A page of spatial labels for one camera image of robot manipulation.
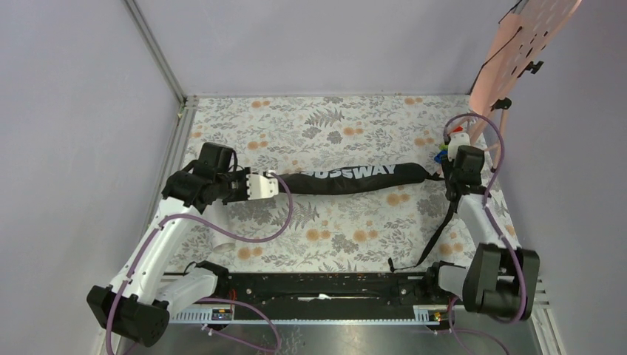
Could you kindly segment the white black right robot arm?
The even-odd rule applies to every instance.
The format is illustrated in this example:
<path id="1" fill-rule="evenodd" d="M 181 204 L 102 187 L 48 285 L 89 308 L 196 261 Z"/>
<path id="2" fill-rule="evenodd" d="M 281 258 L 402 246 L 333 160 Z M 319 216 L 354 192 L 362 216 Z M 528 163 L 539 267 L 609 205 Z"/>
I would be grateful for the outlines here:
<path id="1" fill-rule="evenodd" d="M 454 158 L 442 161 L 450 209 L 469 231 L 475 253 L 468 266 L 439 263 L 437 277 L 424 284 L 424 295 L 436 305 L 455 295 L 466 311 L 501 322 L 527 320 L 540 257 L 523 248 L 498 221 L 481 180 L 484 162 L 484 152 L 469 145 L 458 147 Z"/>

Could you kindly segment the black Crossway racket bag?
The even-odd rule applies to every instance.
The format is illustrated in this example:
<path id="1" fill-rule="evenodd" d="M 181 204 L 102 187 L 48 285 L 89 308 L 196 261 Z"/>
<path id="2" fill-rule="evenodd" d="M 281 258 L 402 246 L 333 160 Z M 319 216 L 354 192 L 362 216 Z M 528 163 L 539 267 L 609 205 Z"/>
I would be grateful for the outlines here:
<path id="1" fill-rule="evenodd" d="M 447 212 L 444 179 L 417 163 L 283 175 L 289 230 L 265 261 L 282 271 L 422 271 Z"/>

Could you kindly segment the pink perforated metal chair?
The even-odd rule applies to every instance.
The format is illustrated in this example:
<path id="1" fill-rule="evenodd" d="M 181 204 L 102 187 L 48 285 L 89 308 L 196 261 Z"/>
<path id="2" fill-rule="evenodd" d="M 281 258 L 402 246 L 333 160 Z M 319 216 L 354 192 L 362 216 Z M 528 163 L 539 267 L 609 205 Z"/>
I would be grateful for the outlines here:
<path id="1" fill-rule="evenodd" d="M 537 56 L 546 48 L 580 6 L 579 0 L 528 0 L 516 5 L 499 21 L 487 58 L 470 93 L 472 112 L 488 119 L 500 115 L 504 130 L 512 105 L 510 92 L 526 72 L 543 66 Z"/>

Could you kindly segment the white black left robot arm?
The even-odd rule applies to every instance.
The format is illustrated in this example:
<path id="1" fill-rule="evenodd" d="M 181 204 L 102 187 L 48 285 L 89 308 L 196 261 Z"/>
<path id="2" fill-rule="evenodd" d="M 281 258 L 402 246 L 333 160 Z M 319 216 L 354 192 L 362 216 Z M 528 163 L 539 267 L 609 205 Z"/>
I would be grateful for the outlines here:
<path id="1" fill-rule="evenodd" d="M 202 266 L 173 283 L 161 279 L 170 259 L 195 223 L 216 200 L 245 190 L 245 173 L 235 172 L 237 153 L 216 143 L 202 145 L 198 158 L 170 175 L 156 215 L 137 248 L 108 286 L 95 285 L 87 303 L 105 330 L 108 354 L 117 334 L 150 347 L 165 333 L 171 317 L 205 297 L 219 304 L 229 294 L 221 266 Z"/>

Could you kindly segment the floral table mat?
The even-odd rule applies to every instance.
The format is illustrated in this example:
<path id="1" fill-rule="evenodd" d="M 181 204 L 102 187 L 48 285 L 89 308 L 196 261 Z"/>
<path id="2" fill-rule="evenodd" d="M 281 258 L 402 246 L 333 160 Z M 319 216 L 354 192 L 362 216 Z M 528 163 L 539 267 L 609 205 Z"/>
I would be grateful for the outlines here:
<path id="1" fill-rule="evenodd" d="M 185 161 L 211 142 L 234 148 L 241 167 L 281 174 L 382 163 L 418 163 L 434 172 L 444 124 L 466 111 L 463 95 L 203 98 L 194 114 Z M 168 271 L 182 272 L 189 263 L 203 260 L 232 271 L 282 271 L 264 259 L 289 230 L 292 212 L 287 206 L 287 198 L 279 195 L 220 207 L 211 221 L 245 237 L 245 242 L 228 240 L 226 250 L 220 251 L 221 235 L 194 224 Z M 457 218 L 437 244 L 441 256 L 427 267 L 439 260 L 463 265 L 475 252 Z"/>

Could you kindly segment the colourful toy pile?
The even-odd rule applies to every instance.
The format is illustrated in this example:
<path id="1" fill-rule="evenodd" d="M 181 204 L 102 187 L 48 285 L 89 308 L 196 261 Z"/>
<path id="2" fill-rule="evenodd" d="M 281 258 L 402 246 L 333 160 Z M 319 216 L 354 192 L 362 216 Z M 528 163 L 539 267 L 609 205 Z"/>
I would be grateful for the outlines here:
<path id="1" fill-rule="evenodd" d="M 457 134 L 457 133 L 459 133 L 459 132 L 464 132 L 464 129 L 463 129 L 462 127 L 458 127 L 458 128 L 456 128 L 456 129 L 454 129 L 454 130 L 450 133 L 450 135 L 454 135 L 454 134 Z M 434 157 L 434 161 L 435 161 L 436 163 L 441 163 L 441 162 L 442 162 L 442 159 L 443 159 L 444 157 L 446 157 L 446 156 L 447 156 L 448 144 L 447 144 L 447 143 L 441 143 L 441 144 L 438 146 L 438 148 L 439 148 L 439 153 L 438 153 L 438 154 Z"/>

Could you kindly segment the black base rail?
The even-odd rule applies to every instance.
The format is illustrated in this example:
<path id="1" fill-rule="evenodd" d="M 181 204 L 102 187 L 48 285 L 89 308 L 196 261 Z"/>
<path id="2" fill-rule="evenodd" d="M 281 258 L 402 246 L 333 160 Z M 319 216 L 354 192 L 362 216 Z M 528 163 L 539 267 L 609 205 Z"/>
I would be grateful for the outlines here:
<path id="1" fill-rule="evenodd" d="M 410 273 L 244 273 L 220 278 L 191 308 L 212 325 L 439 325 L 452 294 L 434 270 Z"/>

